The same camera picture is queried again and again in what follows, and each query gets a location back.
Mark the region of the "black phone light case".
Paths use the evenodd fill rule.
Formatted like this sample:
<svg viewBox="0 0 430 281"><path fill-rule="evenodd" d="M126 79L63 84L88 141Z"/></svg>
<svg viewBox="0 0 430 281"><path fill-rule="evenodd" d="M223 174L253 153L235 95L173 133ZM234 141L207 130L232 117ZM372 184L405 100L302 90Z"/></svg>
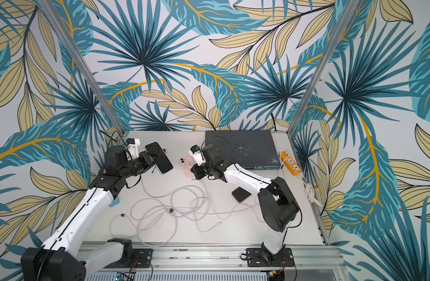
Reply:
<svg viewBox="0 0 430 281"><path fill-rule="evenodd" d="M159 143L150 143L145 146L145 149L149 153L149 155L155 162L158 170L162 174L165 174L174 168Z"/></svg>

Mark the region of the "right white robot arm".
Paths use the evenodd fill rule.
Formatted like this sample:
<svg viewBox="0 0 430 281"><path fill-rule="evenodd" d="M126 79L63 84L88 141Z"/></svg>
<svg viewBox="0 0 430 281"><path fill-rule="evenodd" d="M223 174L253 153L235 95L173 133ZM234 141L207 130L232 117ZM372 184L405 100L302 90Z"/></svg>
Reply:
<svg viewBox="0 0 430 281"><path fill-rule="evenodd" d="M249 172L238 163L224 159L213 146L194 145L189 150L195 164L190 169L197 180L214 177L241 187L258 197L262 217L268 226L261 245L261 260L268 266L284 260L285 237L300 207L281 177L269 179Z"/></svg>

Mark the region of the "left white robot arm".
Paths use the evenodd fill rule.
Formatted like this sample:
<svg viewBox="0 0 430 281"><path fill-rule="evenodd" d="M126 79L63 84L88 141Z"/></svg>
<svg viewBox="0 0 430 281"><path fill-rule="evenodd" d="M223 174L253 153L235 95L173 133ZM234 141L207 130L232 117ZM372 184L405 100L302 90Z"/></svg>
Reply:
<svg viewBox="0 0 430 281"><path fill-rule="evenodd" d="M40 247L28 248L22 255L24 279L83 281L111 264L135 263L132 242L126 238L112 238L84 256L78 252L94 223L127 185L127 179L140 176L154 164L146 151L134 156L123 145L108 148L104 166L72 214Z"/></svg>

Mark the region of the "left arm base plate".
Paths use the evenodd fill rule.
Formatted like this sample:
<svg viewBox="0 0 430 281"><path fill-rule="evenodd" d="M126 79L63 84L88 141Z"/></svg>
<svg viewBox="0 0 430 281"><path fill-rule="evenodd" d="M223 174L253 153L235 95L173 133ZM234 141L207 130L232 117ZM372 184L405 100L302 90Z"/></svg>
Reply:
<svg viewBox="0 0 430 281"><path fill-rule="evenodd" d="M117 261L105 266L105 269L147 269L151 265L152 248L144 249L133 249L132 253L128 254L126 257L122 257L121 261Z"/></svg>

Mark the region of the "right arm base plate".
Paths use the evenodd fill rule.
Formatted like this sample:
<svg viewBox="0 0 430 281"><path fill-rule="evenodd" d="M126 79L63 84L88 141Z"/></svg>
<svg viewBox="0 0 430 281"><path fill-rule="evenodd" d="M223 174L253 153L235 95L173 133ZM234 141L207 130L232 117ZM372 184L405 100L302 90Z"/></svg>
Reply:
<svg viewBox="0 0 430 281"><path fill-rule="evenodd" d="M242 261L246 261L249 268L292 268L295 266L291 248L282 248L277 254L272 254L267 249L247 248L240 254Z"/></svg>

